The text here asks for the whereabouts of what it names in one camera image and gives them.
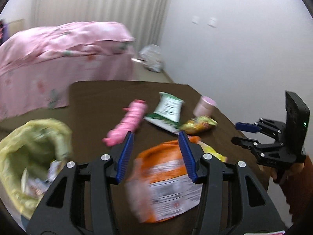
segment curtain fold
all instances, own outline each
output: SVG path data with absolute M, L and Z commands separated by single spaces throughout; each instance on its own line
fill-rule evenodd
M 74 21 L 115 21 L 136 38 L 135 49 L 157 44 L 168 0 L 34 0 L 33 27 Z

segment metal bolt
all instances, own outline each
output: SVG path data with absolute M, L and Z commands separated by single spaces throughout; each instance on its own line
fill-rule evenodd
M 73 168 L 75 166 L 75 163 L 73 161 L 70 161 L 66 164 L 66 167 Z
M 102 155 L 101 156 L 101 160 L 103 160 L 103 161 L 107 161 L 107 160 L 109 160 L 111 157 L 110 157 L 110 155 L 108 155 L 108 154 L 104 154 L 104 155 Z
M 203 154 L 203 158 L 206 159 L 206 160 L 211 160 L 212 159 L 212 155 L 209 154 L 209 153 L 205 153 L 205 154 Z
M 239 161 L 239 162 L 238 162 L 238 166 L 241 167 L 241 168 L 244 168 L 244 167 L 246 167 L 247 165 L 246 165 L 246 163 L 245 163 L 244 161 Z

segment light switch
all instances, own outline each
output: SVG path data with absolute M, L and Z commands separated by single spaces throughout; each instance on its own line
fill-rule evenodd
M 210 18 L 208 25 L 209 25 L 210 27 L 214 27 L 214 28 L 216 28 L 216 25 L 217 25 L 217 19 L 216 19 L 216 18 L 213 18 L 213 17 L 212 17 L 212 18 Z
M 192 16 L 191 22 L 198 25 L 200 18 L 198 16 Z

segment pink bedspread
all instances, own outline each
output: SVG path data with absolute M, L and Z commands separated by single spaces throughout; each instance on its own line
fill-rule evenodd
M 0 46 L 0 120 L 68 105 L 68 87 L 132 80 L 134 38 L 119 23 L 69 23 L 13 35 Z

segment table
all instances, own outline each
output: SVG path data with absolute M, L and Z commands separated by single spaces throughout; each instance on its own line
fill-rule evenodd
M 181 110 L 181 121 L 194 117 L 192 111 L 200 98 L 200 94 L 188 85 L 139 81 L 86 81 L 71 85 L 69 103 L 75 161 L 78 163 L 90 162 L 107 153 L 108 148 L 101 139 L 122 119 L 125 114 L 122 108 L 127 107 L 134 99 L 143 99 L 148 104 L 148 112 L 153 112 L 159 103 L 158 92 L 170 93 L 185 101 Z M 250 151 L 231 143 L 233 136 L 243 136 L 243 134 L 237 131 L 234 124 L 218 109 L 214 111 L 212 118 L 218 122 L 218 126 L 210 131 L 200 133 L 199 136 L 202 141 L 213 147 L 218 153 L 227 156 L 229 163 L 234 164 L 239 160 L 245 161 L 267 189 L 269 177 L 259 169 L 254 156 Z M 126 178 L 133 168 L 133 160 L 140 152 L 173 139 L 177 139 L 177 136 L 143 121 L 135 133 L 134 149 L 130 157 Z M 121 235 L 191 234 L 195 225 L 197 207 L 164 222 L 140 224 L 129 209 L 124 185 L 125 180 L 118 186 L 111 186 Z M 223 227 L 227 220 L 227 206 L 227 188 L 225 187 L 221 222 Z M 89 226 L 90 215 L 86 213 L 86 227 Z

